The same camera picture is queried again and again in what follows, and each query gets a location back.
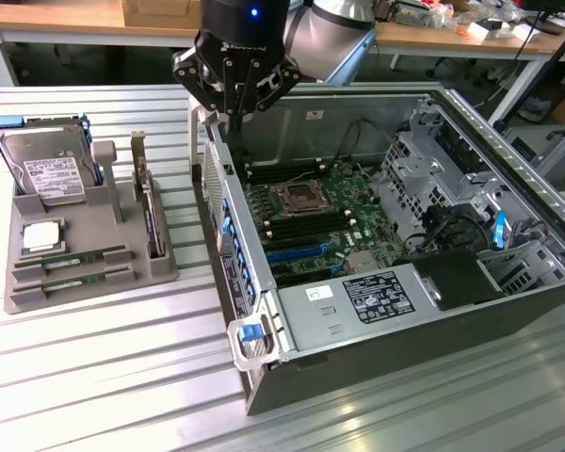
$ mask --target slotted metal surface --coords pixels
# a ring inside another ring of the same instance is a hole
[[[565,306],[486,346],[246,417],[190,191],[185,108],[174,86],[0,89],[0,114],[88,114],[94,139],[118,145],[122,179],[129,133],[146,131],[180,268],[169,284],[4,314],[0,157],[0,451],[565,450]]]

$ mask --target hard drive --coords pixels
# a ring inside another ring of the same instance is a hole
[[[102,182],[89,150],[84,117],[24,120],[0,117],[0,153],[18,195],[38,194],[46,206],[82,202]]]

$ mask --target blue pcie slot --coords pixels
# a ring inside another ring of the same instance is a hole
[[[302,257],[321,257],[327,253],[330,244],[331,243],[325,243],[323,245],[316,245],[314,247],[307,248],[297,248],[290,251],[273,251],[267,253],[266,258],[268,262],[284,262],[293,261]]]

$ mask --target wooden workbench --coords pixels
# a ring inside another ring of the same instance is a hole
[[[179,29],[125,26],[121,0],[26,0],[21,5],[0,4],[0,86],[17,83],[1,49],[4,42],[190,47],[200,18],[189,16],[183,22],[186,27]],[[480,42],[451,31],[400,24],[378,24],[377,30],[378,52],[394,56],[392,67],[402,55],[512,59],[523,44],[516,39]],[[525,47],[520,59],[529,62],[492,115],[492,121],[514,104],[563,40],[565,33],[559,37],[540,35]]]
[[[0,4],[0,30],[193,38],[197,34],[200,17],[190,16],[184,22],[193,26],[126,27],[121,0],[27,0],[21,5]],[[377,44],[386,46],[514,54],[523,44],[516,39],[479,42],[451,31],[391,23],[378,24],[377,30]],[[524,54],[552,53],[564,39],[565,34],[560,37],[541,35],[525,47]]]

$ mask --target electronic equipment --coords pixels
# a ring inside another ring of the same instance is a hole
[[[565,303],[565,201],[455,91],[300,85],[244,153],[206,127],[194,189],[249,414]]]
[[[301,75],[349,83],[375,38],[371,0],[202,0],[195,46],[173,76],[231,130],[265,111]]]
[[[536,21],[533,17],[528,17],[525,21],[543,33],[550,35],[560,35],[564,28],[554,25],[548,21],[552,14],[565,13],[565,0],[516,0],[515,3],[522,9],[528,11],[543,11],[543,14]]]
[[[18,195],[38,194],[44,205],[83,202],[87,187],[102,183],[89,148],[85,117],[0,117],[0,154]]]
[[[514,0],[519,8],[527,11],[565,12],[565,0]]]

